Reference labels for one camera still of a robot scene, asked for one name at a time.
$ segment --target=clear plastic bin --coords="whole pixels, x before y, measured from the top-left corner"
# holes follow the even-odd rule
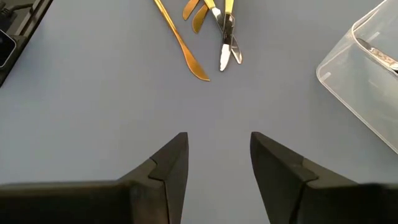
[[[319,81],[398,153],[398,74],[357,38],[398,61],[398,1],[385,0],[337,43]]]

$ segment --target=utensil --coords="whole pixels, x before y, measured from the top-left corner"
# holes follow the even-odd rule
[[[221,13],[221,10],[219,10],[216,7],[214,0],[205,0],[205,3],[207,5],[207,7],[210,9],[211,13],[214,15],[214,18],[216,19],[216,22],[218,24],[218,27],[220,28],[221,33],[223,33],[224,16]],[[233,38],[232,39],[232,54],[234,55],[238,64],[242,64],[242,62],[243,62],[242,51],[239,48],[238,41],[236,40],[234,35],[232,36],[232,38]]]
[[[223,26],[223,46],[221,48],[220,71],[228,65],[232,52],[232,34],[234,32],[235,18],[232,16],[234,0],[225,0],[225,15]]]
[[[184,7],[184,10],[182,11],[182,17],[185,21],[189,18],[198,3],[199,0],[189,0],[188,4]]]
[[[207,15],[209,8],[207,7],[206,4],[204,4],[199,11],[197,12],[197,14],[195,15],[195,17],[192,20],[192,29],[193,31],[197,34],[199,33],[201,26],[203,25],[203,22],[205,21],[205,17]]]
[[[392,70],[396,74],[398,73],[398,62],[392,59],[392,57],[388,56],[387,54],[383,53],[381,50],[375,48],[368,42],[363,39],[357,38],[356,39],[366,50],[368,50],[371,55],[373,56],[374,60],[383,64],[389,70]]]
[[[159,8],[160,12],[166,19],[167,23],[169,24],[171,30],[173,31],[175,37],[177,38],[182,52],[184,54],[185,60],[187,61],[188,68],[191,70],[191,72],[200,80],[203,81],[210,81],[209,77],[206,75],[205,71],[203,71],[202,67],[200,64],[197,62],[197,60],[194,58],[192,55],[191,51],[189,51],[188,47],[185,45],[184,41],[182,40],[180,34],[177,31],[177,28],[175,27],[172,19],[170,18],[169,14],[167,13],[165,7],[163,6],[162,2],[160,0],[154,0],[157,7]]]

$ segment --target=blue table surface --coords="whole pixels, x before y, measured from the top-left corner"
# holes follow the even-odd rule
[[[0,182],[117,179],[188,132],[182,223],[268,223],[249,154],[260,131],[358,182],[398,182],[398,156],[315,69],[381,0],[236,0],[244,63],[163,0],[212,82],[196,79],[151,0],[58,0],[0,88]],[[223,8],[222,1],[217,5]]]

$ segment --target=plastic container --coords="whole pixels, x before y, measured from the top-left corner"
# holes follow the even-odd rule
[[[356,22],[317,68],[317,77],[398,153],[398,74],[357,38],[398,61],[398,1],[385,0]]]

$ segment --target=gold butter knife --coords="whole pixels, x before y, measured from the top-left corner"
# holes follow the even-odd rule
[[[185,6],[184,10],[182,11],[182,17],[186,21],[195,7],[198,5],[199,0],[189,0],[188,4]]]
[[[201,26],[203,25],[203,22],[205,21],[205,17],[207,15],[209,8],[207,7],[206,4],[204,4],[199,11],[197,12],[197,14],[195,15],[195,17],[192,20],[192,29],[193,31],[198,34]]]
[[[187,61],[188,68],[191,72],[200,80],[203,81],[210,81],[209,77],[206,75],[205,71],[203,71],[200,64],[192,55],[191,51],[189,51],[188,47],[185,45],[184,41],[182,40],[180,34],[178,34],[177,28],[175,27],[172,19],[170,18],[169,14],[167,13],[165,7],[163,6],[160,0],[154,0],[157,7],[159,8],[160,12],[166,19],[167,23],[169,24],[171,30],[174,32],[175,37],[177,38],[179,44],[181,45],[182,52],[184,54],[185,60]]]

